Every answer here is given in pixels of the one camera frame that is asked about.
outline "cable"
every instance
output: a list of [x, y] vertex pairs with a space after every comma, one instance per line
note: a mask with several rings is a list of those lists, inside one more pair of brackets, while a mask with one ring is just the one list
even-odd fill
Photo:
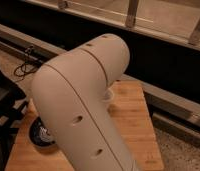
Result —
[[34, 45], [29, 46], [27, 49], [24, 51], [24, 63], [15, 68], [14, 70], [14, 76], [19, 77], [20, 79], [15, 81], [15, 82], [20, 82], [25, 79], [25, 77], [29, 74], [35, 73], [37, 71], [37, 67], [34, 66], [31, 69], [28, 69], [27, 66], [29, 65], [36, 65], [36, 64], [41, 64], [42, 62], [39, 59], [36, 60], [31, 60], [30, 55], [33, 53], [35, 50]]

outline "wooden board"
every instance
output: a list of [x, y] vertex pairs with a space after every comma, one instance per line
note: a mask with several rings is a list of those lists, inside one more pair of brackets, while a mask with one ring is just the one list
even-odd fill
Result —
[[[144, 171], [163, 170], [161, 154], [140, 83], [116, 82], [112, 89], [115, 98], [109, 112], [136, 161]], [[28, 131], [36, 115], [31, 101], [12, 148], [6, 171], [73, 171], [56, 145], [40, 148], [31, 143]]]

